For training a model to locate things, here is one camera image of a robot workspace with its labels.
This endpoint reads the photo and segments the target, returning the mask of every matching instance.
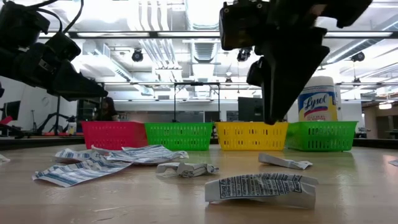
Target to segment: table surface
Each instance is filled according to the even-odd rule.
[[[85,149],[83,145],[67,146]],[[220,167],[218,175],[192,179],[159,177],[155,167],[131,166],[116,174],[63,188],[36,180],[37,170],[54,165],[65,147],[3,151],[0,165],[1,223],[397,223],[398,158],[392,149],[355,147],[350,152],[268,152],[308,160],[307,170],[258,163],[259,152],[188,152],[187,162]],[[220,177],[285,172],[318,179],[314,210],[250,200],[206,203],[204,184]]]

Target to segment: computer monitor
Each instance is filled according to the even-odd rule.
[[[261,98],[238,97],[240,121],[264,121]]]
[[[20,105],[21,105],[21,101],[13,101],[13,102],[5,103],[3,108],[0,109],[2,111],[1,119],[11,116],[12,120],[14,120],[14,121],[18,120]]]

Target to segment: green basket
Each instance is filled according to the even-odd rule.
[[[209,150],[213,123],[145,123],[148,144],[170,150]]]
[[[357,121],[307,121],[289,124],[286,146],[301,151],[349,151]]]

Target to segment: red basket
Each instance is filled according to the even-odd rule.
[[[122,147],[148,145],[145,125],[138,122],[84,121],[83,134],[87,149],[121,150]]]

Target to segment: white paper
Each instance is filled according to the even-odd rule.
[[[167,169],[174,170],[181,177],[197,177],[203,174],[218,172],[218,167],[211,164],[189,164],[183,162],[169,162],[160,164],[156,168],[157,174],[164,173]]]
[[[293,174],[248,174],[205,184],[205,201],[248,198],[277,205],[314,208],[318,180]]]
[[[107,159],[112,161],[132,162],[133,164],[157,165],[189,158],[188,153],[185,151],[170,151],[162,145],[122,148],[122,151],[110,152]]]
[[[123,147],[123,150],[112,151],[92,146],[92,150],[73,151],[64,149],[58,152],[55,157],[59,163],[82,162],[89,158],[92,152],[97,152],[110,161],[124,161],[133,164],[157,165],[165,162],[179,161],[189,158],[185,151],[170,151],[161,145],[145,146],[140,148]]]
[[[292,168],[292,169],[300,169],[305,170],[308,166],[312,166],[312,163],[309,161],[293,161],[290,159],[280,159],[275,156],[270,156],[265,153],[259,154],[259,162],[266,163],[266,164],[273,164],[282,167]]]
[[[2,154],[0,154],[0,164],[6,163],[6,162],[9,162],[9,161],[10,161],[10,159],[8,159],[5,156],[3,156]]]
[[[90,158],[76,164],[52,166],[42,172],[36,172],[32,179],[42,179],[62,187],[70,187],[81,182],[121,171],[131,162],[109,161],[98,152],[92,152]]]
[[[394,165],[394,166],[398,166],[398,159],[396,159],[394,161],[390,161],[388,163],[390,163],[391,165]]]
[[[55,161],[63,164],[71,164],[83,162],[90,158],[92,150],[73,151],[71,149],[64,149],[55,154]]]

